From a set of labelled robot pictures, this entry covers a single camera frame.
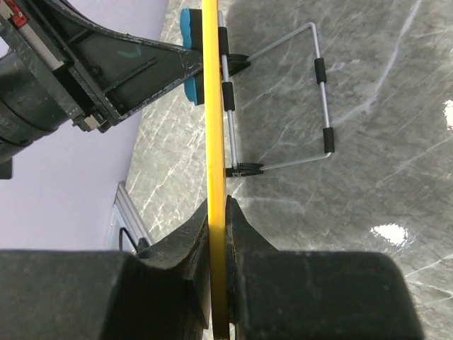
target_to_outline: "yellow strip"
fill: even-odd
[[[202,0],[202,21],[212,328],[214,339],[229,339],[226,299],[227,248],[225,230],[224,126],[220,89],[217,0]]]

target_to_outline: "gray marble surface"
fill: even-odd
[[[453,339],[453,0],[226,0],[232,52],[302,24],[319,30],[337,152],[228,183],[279,249],[382,251],[398,264],[428,339]],[[180,43],[170,0],[162,40]],[[302,33],[234,78],[239,159],[322,152],[313,43]],[[147,109],[128,188],[162,238],[206,195],[203,108],[176,89]]]

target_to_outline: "white wall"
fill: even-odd
[[[168,6],[168,0],[71,2],[102,26],[155,40]],[[0,181],[0,249],[102,249],[139,120],[137,114],[104,135],[67,123],[17,155],[14,178]]]

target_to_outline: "red component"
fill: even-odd
[[[11,20],[14,22],[14,25],[16,25],[17,28],[21,28],[24,26],[28,18],[25,16],[25,14],[22,12],[22,10],[19,8],[19,6],[16,5],[14,0],[3,0],[5,3],[8,5],[8,7],[13,11],[13,15],[11,16]]]

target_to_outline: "teal rubber pad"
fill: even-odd
[[[183,36],[183,47],[192,48],[192,30],[190,29],[190,9],[184,8],[181,11],[179,27]],[[195,77],[189,78],[184,82],[185,96],[189,101],[198,105],[197,87],[195,85]]]

